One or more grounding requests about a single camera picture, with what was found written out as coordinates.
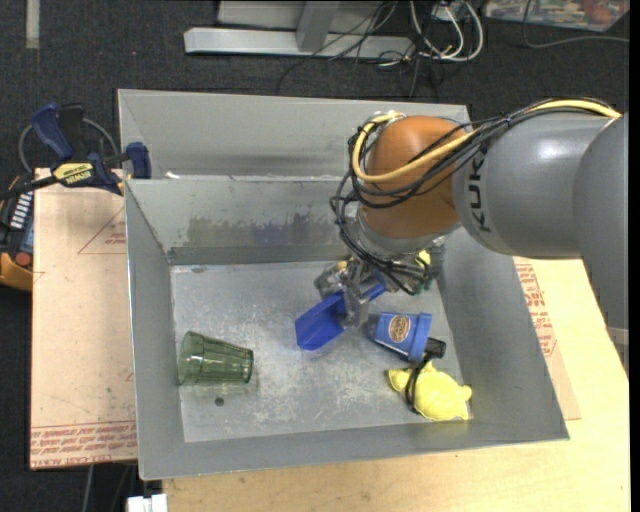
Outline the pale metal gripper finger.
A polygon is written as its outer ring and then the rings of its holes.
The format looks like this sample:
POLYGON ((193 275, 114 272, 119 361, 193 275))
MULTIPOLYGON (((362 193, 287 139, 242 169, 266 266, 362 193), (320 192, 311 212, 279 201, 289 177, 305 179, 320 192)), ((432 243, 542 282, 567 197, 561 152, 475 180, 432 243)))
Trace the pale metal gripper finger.
POLYGON ((367 320, 369 315, 369 297, 366 294, 344 295, 345 317, 344 325, 348 328, 359 328, 367 320))

